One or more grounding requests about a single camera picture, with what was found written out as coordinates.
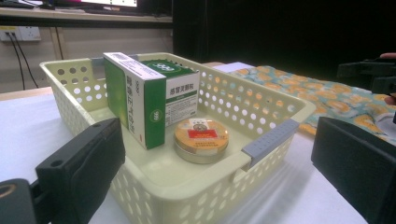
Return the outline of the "wide green and white box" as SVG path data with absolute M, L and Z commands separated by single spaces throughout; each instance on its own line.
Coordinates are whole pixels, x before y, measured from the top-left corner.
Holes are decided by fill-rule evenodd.
M 200 81 L 197 70 L 167 60 L 146 60 L 142 63 L 166 76 L 165 126 L 196 114 Z

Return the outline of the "slim green and white box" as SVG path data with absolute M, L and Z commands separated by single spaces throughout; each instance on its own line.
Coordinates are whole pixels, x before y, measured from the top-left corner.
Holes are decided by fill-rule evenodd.
M 166 76 L 122 52 L 104 59 L 110 110 L 144 149 L 163 145 Z

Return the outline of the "orange-print fabric bag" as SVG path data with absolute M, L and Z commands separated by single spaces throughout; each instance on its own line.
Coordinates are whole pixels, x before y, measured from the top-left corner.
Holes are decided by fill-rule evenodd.
M 318 119 L 329 117 L 352 123 L 396 146 L 396 124 L 392 121 L 396 106 L 385 103 L 385 94 L 303 77 L 266 65 L 238 69 L 232 74 L 313 103 L 316 111 L 301 126 L 307 133 L 316 134 Z

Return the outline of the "white wall socket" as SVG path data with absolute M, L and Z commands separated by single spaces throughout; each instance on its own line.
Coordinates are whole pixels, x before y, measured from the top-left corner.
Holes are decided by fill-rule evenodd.
M 39 29 L 34 26 L 0 26 L 0 41 L 40 41 Z

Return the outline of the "long desk with black edge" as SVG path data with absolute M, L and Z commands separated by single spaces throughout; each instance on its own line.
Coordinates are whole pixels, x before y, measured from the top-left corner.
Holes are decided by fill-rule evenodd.
M 171 17 L 116 16 L 71 10 L 0 7 L 0 25 L 38 27 L 170 29 Z

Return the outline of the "pale yellow perforated plastic basket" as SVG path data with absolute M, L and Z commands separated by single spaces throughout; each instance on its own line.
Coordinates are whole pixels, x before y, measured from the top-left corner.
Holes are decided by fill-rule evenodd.
M 241 77 L 171 53 L 137 54 L 138 61 L 166 60 L 200 73 L 197 115 L 230 133 L 224 156 L 194 164 L 165 143 L 144 149 L 124 131 L 125 163 L 110 191 L 133 224 L 218 224 L 283 161 L 291 140 L 315 106 Z

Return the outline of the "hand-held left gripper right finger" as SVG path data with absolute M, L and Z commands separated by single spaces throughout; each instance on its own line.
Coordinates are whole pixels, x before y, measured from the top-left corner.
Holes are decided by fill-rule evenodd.
M 311 161 L 369 224 L 396 224 L 396 146 L 321 117 Z

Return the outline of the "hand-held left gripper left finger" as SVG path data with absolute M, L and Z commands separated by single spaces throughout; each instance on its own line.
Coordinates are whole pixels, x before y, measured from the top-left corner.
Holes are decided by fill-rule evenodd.
M 120 121 L 106 119 L 79 133 L 36 168 L 40 224 L 88 224 L 125 162 Z

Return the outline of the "round orange-lidded metal tin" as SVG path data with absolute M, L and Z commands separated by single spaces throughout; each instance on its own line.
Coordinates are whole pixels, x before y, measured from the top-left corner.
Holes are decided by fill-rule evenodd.
M 213 119 L 184 119 L 174 131 L 175 151 L 185 161 L 209 164 L 224 156 L 229 138 L 229 131 Z

